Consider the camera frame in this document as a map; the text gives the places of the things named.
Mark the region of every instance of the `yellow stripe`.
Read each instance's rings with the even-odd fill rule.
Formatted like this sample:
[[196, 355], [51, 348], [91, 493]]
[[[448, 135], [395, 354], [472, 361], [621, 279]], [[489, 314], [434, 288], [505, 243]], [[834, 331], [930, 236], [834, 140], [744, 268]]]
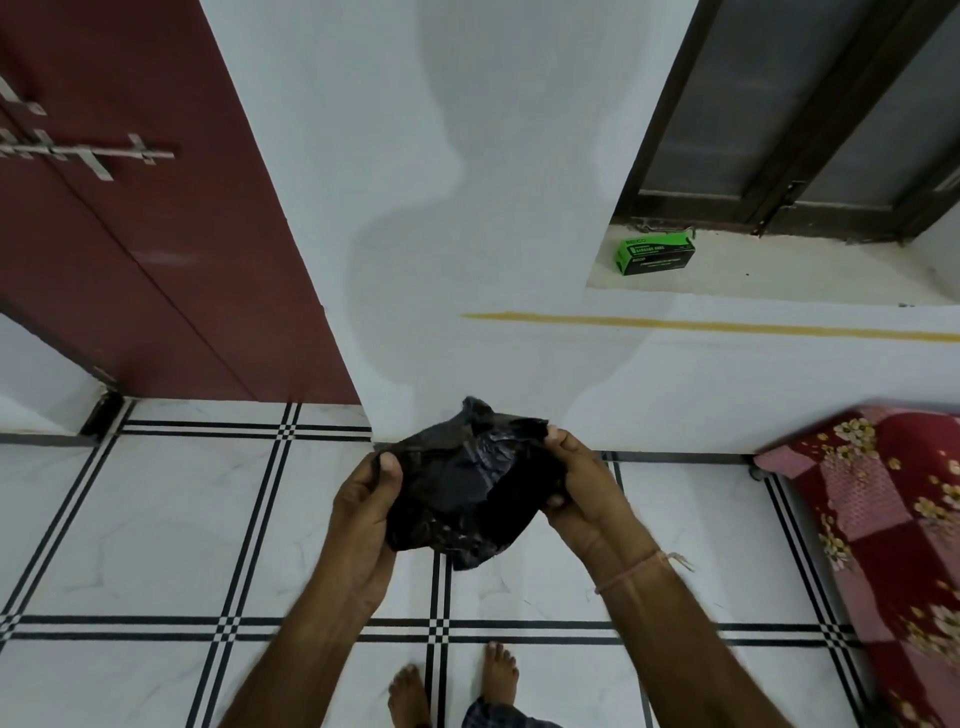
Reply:
[[630, 319], [620, 316], [555, 316], [548, 313], [465, 313], [465, 319], [480, 321], [520, 321], [529, 324], [572, 324], [574, 326], [668, 328], [676, 331], [722, 331], [723, 333], [762, 333], [775, 336], [819, 336], [822, 338], [884, 339], [887, 341], [926, 341], [936, 344], [960, 344], [960, 333], [939, 331], [896, 331], [884, 328], [794, 327], [778, 324], [736, 324], [726, 321], [665, 321]]

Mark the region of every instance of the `black plastic bag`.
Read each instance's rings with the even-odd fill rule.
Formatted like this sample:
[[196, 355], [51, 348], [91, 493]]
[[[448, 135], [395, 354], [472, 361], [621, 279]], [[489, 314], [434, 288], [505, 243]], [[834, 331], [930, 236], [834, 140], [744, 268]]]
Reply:
[[387, 545], [431, 546], [457, 571], [503, 551], [551, 495], [566, 492], [564, 465], [543, 445], [546, 432], [546, 420], [497, 414], [467, 397], [456, 417], [380, 449], [403, 469]]

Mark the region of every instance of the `forearm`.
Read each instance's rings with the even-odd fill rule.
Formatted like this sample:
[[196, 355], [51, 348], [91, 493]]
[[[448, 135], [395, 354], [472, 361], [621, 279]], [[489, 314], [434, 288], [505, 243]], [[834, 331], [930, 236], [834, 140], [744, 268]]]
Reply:
[[318, 728], [360, 634], [329, 589], [311, 580], [238, 691], [221, 728]]
[[[657, 553], [639, 522], [630, 528], [632, 555], [624, 564]], [[651, 559], [603, 598], [663, 728], [788, 725], [666, 561]]]

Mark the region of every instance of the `green box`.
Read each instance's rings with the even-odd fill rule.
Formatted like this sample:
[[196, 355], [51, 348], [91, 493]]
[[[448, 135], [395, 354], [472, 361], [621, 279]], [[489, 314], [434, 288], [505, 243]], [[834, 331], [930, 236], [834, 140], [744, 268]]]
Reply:
[[693, 231], [651, 232], [624, 240], [613, 257], [624, 276], [683, 268], [693, 257]]

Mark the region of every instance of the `left hand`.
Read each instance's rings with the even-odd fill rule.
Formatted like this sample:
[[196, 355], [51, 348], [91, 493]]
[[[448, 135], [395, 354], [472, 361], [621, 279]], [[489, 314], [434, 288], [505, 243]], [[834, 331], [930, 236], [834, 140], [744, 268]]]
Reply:
[[374, 483], [373, 458], [371, 453], [360, 462], [333, 499], [330, 527], [313, 577], [324, 583], [329, 595], [342, 595], [347, 614], [363, 624], [383, 601], [394, 572], [396, 554], [384, 539], [387, 512], [403, 482], [399, 461], [384, 452], [379, 481]]

